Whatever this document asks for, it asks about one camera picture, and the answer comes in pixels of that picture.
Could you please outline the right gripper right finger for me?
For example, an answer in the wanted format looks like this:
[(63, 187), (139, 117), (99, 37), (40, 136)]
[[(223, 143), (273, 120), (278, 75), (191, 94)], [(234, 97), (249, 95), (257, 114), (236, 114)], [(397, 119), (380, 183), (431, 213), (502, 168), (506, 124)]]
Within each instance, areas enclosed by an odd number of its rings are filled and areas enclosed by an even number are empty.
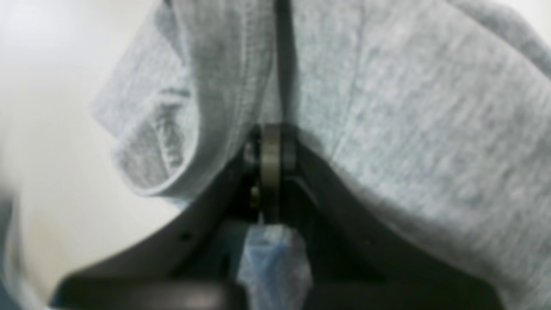
[(282, 143), (281, 220), (305, 241), (306, 310), (502, 310), (496, 291), (394, 234), (295, 138)]

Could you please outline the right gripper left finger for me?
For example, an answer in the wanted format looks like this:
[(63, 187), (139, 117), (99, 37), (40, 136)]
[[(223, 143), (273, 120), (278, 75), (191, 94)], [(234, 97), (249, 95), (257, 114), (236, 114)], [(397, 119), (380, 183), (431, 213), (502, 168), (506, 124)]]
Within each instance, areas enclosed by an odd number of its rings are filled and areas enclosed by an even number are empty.
[(54, 290), (57, 310), (248, 310), (237, 280), (249, 223), (254, 143), (197, 200), (144, 241), (71, 273)]

